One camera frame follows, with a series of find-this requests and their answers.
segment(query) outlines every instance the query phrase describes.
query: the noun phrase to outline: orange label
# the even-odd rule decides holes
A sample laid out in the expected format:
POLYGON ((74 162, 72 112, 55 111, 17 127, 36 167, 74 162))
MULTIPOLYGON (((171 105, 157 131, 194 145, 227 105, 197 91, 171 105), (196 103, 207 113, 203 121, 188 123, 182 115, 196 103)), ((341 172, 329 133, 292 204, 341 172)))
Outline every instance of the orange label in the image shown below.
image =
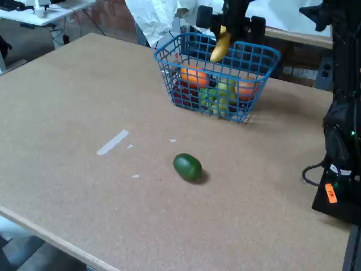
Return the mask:
POLYGON ((329 202, 330 203, 336 203, 337 198, 336 198, 336 194, 334 193, 332 185, 330 183, 327 183, 325 185, 325 189, 326 189, 326 193, 327 193, 329 202))

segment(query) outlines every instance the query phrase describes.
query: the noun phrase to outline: particle board surface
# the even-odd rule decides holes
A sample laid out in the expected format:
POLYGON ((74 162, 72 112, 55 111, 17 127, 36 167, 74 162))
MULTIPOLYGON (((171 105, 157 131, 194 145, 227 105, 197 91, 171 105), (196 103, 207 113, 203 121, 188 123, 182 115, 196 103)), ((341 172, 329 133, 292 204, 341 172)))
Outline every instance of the particle board surface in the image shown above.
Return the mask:
POLYGON ((277 28, 267 27, 266 36, 272 38, 279 38, 281 40, 293 41, 307 45, 322 47, 325 49, 332 49, 332 37, 316 36, 311 34, 300 34, 295 32, 284 31, 277 28))
POLYGON ((0 77, 0 213, 99 270, 341 270, 349 226, 301 181, 331 100, 269 79, 247 123, 214 119, 171 103, 151 49, 88 35, 0 77))

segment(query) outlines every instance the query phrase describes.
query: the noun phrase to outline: green fruit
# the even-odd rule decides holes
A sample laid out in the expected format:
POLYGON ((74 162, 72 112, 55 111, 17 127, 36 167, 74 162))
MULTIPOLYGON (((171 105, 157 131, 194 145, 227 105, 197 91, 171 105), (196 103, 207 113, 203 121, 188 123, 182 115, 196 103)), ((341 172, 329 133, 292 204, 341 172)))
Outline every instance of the green fruit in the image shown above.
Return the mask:
POLYGON ((199 89, 199 99, 202 106, 208 105, 208 89, 199 89))
POLYGON ((234 92, 230 92, 230 103, 237 103, 237 94, 234 92))
MULTIPOLYGON (((236 82, 234 80, 228 80, 228 90, 229 92, 235 92, 236 82)), ((218 92, 220 96, 227 96, 227 79, 223 78, 217 84, 218 92)))
POLYGON ((217 100, 214 101, 214 103, 211 105, 212 111, 214 115, 219 115, 220 117, 226 117, 227 116, 227 100, 224 98, 221 98, 219 102, 217 100))
POLYGON ((175 171, 186 181, 193 182, 202 176, 201 163, 189 154, 178 154, 173 160, 175 171))
POLYGON ((217 100, 217 89, 209 89, 208 92, 211 100, 217 100))

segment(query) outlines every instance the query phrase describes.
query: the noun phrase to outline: blue wire basket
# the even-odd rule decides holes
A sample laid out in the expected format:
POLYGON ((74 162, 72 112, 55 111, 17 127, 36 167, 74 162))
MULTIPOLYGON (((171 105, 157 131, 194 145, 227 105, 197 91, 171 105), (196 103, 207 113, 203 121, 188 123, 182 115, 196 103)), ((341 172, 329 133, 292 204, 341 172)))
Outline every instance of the blue wire basket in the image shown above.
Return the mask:
POLYGON ((172 102, 227 120, 244 121, 281 54, 267 46, 237 41, 220 62, 211 62, 213 37, 183 33, 159 48, 158 61, 172 102))

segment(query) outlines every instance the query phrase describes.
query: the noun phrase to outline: black equipment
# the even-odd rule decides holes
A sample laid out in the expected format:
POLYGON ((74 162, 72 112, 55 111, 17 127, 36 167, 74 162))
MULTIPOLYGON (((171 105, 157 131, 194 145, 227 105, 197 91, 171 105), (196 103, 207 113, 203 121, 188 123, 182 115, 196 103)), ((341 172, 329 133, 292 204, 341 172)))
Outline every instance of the black equipment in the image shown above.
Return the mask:
POLYGON ((14 0, 0 0, 0 10, 13 11, 21 6, 21 4, 23 3, 14 0))
POLYGON ((333 102, 323 119, 326 155, 324 172, 312 208, 361 225, 360 69, 361 2, 324 0, 300 8, 316 23, 333 30, 333 102), (325 189, 332 185, 337 203, 329 202, 325 189))
POLYGON ((210 28, 218 39, 221 25, 227 28, 231 34, 232 41, 248 40, 252 42, 259 41, 266 30, 266 20, 262 17, 246 17, 246 11, 250 2, 225 0, 222 8, 223 14, 212 14, 211 7, 200 6, 197 12, 196 25, 201 28, 210 28))
POLYGON ((5 59, 7 57, 8 51, 11 49, 12 46, 0 36, 0 54, 2 55, 2 58, 5 59))

